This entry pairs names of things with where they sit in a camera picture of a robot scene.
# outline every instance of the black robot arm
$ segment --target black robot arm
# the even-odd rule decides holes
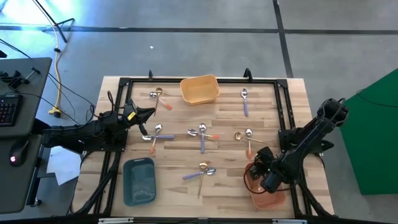
[[[285,153],[275,157],[268,147],[259,150],[254,165],[248,170],[251,178],[264,176],[260,186],[269,193],[274,193],[282,182],[293,186],[299,184],[315,211],[319,215],[330,215],[300,179],[303,175],[303,160],[309,153],[321,153],[333,147],[332,143],[323,138],[335,127],[341,126],[347,118],[348,110],[343,105],[344,102],[344,98],[339,101],[326,100],[318,109],[317,117],[305,127],[281,131],[280,146]]]
[[[142,135],[148,135],[144,123],[155,111],[155,108],[136,107],[132,99],[122,108],[123,114],[117,112],[120,108],[113,106],[111,111],[100,113],[96,116],[97,120],[84,125],[45,129],[43,145],[62,146],[80,154],[83,151],[122,151],[126,145],[127,130],[131,126],[138,125]]]

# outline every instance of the blue tray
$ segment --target blue tray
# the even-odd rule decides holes
[[[123,198],[127,206],[143,205],[155,200],[155,164],[151,158],[133,159],[124,164]]]

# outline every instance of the wooden tabletop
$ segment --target wooden tabletop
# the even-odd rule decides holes
[[[108,111],[111,104],[106,96],[109,90],[116,97],[120,77],[104,77],[97,102],[96,113]],[[297,127],[311,119],[307,93],[302,79],[288,79],[290,98]],[[118,180],[114,195],[112,216],[127,217],[212,217],[212,218],[293,218],[290,191],[285,191],[286,200],[278,207],[258,210],[252,204],[249,191],[244,186],[243,173],[250,162],[246,158],[246,141],[237,141],[236,131],[253,130],[252,137],[269,143],[274,154],[280,153],[277,132],[279,128],[274,87],[268,84],[223,84],[220,95],[213,103],[188,106],[181,97],[179,83],[135,83],[132,99],[141,108],[155,106],[149,92],[161,87],[162,99],[173,107],[169,111],[159,103],[155,117],[151,117],[146,129],[154,134],[154,127],[161,123],[160,134],[174,134],[174,140],[158,139],[155,154],[150,155],[151,142],[141,139],[137,126],[129,130],[127,146],[121,156]],[[248,90],[249,117],[244,116],[242,88]],[[284,94],[281,92],[285,110]],[[200,154],[200,138],[191,137],[187,129],[198,129],[200,123],[207,125],[208,134],[219,134],[220,140],[205,140],[206,153]],[[252,142],[252,151],[264,147]],[[97,187],[103,163],[103,152],[92,153],[83,163],[75,190],[73,208],[79,209]],[[157,196],[154,202],[136,207],[127,207],[123,202],[123,165],[126,161],[151,157],[155,162]],[[199,171],[201,161],[211,161],[216,174],[203,177],[201,196],[197,198],[200,178],[183,180],[182,177]],[[304,162],[308,188],[326,211],[333,213],[325,171],[319,158],[308,156]],[[108,187],[103,197],[104,209]],[[301,210],[304,212],[302,193],[298,190]]]

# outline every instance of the gray floor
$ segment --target gray floor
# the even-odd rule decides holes
[[[272,0],[71,0],[41,1],[56,20],[74,17],[75,26],[199,27],[276,29]],[[398,29],[394,0],[279,0],[286,29]],[[29,0],[10,0],[0,13],[3,24],[47,24]],[[62,82],[96,102],[104,75],[196,76],[212,73],[240,77],[249,67],[255,77],[286,77],[278,34],[209,34],[159,32],[66,32],[70,42],[59,64]],[[0,38],[31,57],[54,57],[52,32],[5,31]],[[349,98],[398,66],[396,35],[286,35],[295,78],[304,78],[313,112],[327,98]],[[23,55],[7,49],[9,58]],[[48,82],[44,97],[55,101]],[[76,119],[85,120],[87,103],[65,92]],[[73,124],[47,114],[42,102],[38,117],[50,124]],[[68,102],[62,109],[72,113]],[[326,152],[326,176],[333,207],[344,218],[398,223],[398,196],[360,194],[339,130],[328,137],[336,146]],[[57,187],[42,182],[44,204],[0,219],[64,215],[73,182]]]

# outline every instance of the spoon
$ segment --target spoon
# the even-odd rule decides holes
[[[248,101],[247,101],[247,97],[248,97],[248,91],[244,88],[241,91],[241,96],[243,98],[243,110],[244,110],[244,115],[245,116],[249,116],[249,112],[248,112]]]
[[[149,96],[152,98],[157,98],[157,94],[155,92],[150,92]],[[163,100],[159,99],[159,101],[163,103],[167,107],[167,109],[169,110],[173,109],[168,103],[165,103]]]
[[[155,105],[155,113],[154,113],[154,116],[156,116],[157,105],[159,104],[159,97],[160,97],[161,94],[163,93],[163,90],[162,90],[162,88],[157,87],[156,90],[155,90],[155,92],[156,92],[156,95],[157,95],[157,99],[156,99],[156,105]]]
[[[204,133],[206,131],[206,125],[205,124],[200,124],[199,125],[199,130],[201,131],[201,144],[200,144],[200,153],[204,154],[205,153],[205,136]]]
[[[234,136],[235,136],[236,140],[241,140],[242,138],[245,138],[245,139],[248,139],[248,140],[253,140],[253,141],[256,141],[256,142],[261,142],[261,143],[264,143],[264,144],[268,144],[266,142],[263,142],[263,141],[260,141],[260,140],[257,140],[257,139],[245,137],[240,132],[236,132]]]
[[[157,134],[159,133],[159,131],[162,130],[162,125],[161,124],[156,124],[155,125],[155,132],[156,132],[156,136],[154,138],[154,143],[152,143],[152,147],[150,148],[149,153],[153,154],[155,152],[155,143],[156,143],[156,139],[157,139]]]
[[[204,173],[206,172],[207,168],[209,167],[209,165],[206,162],[201,162],[199,163],[199,168],[200,170]],[[203,181],[203,175],[200,176],[200,182],[199,182],[199,190],[198,190],[198,198],[200,196],[200,190],[201,190],[201,183]]]
[[[175,136],[173,134],[168,134],[168,135],[156,135],[156,136],[152,136],[150,134],[146,135],[146,136],[142,136],[142,139],[144,141],[151,141],[154,138],[158,138],[158,139],[174,139]]]
[[[245,130],[246,136],[250,138],[250,136],[253,134],[250,128],[247,128]],[[250,145],[250,139],[249,139],[249,149],[248,149],[248,159],[251,159],[251,145]]]
[[[213,175],[215,172],[216,172],[216,168],[215,167],[209,167],[209,168],[207,168],[206,171],[200,171],[200,172],[197,172],[197,173],[194,173],[194,174],[185,175],[185,176],[182,177],[182,179],[183,180],[188,180],[188,179],[191,179],[193,177],[196,177],[196,176],[199,176],[199,175],[202,175],[202,174]]]
[[[195,129],[188,129],[187,133],[191,136],[197,136],[199,133]],[[201,134],[213,139],[220,139],[220,136],[217,134]]]

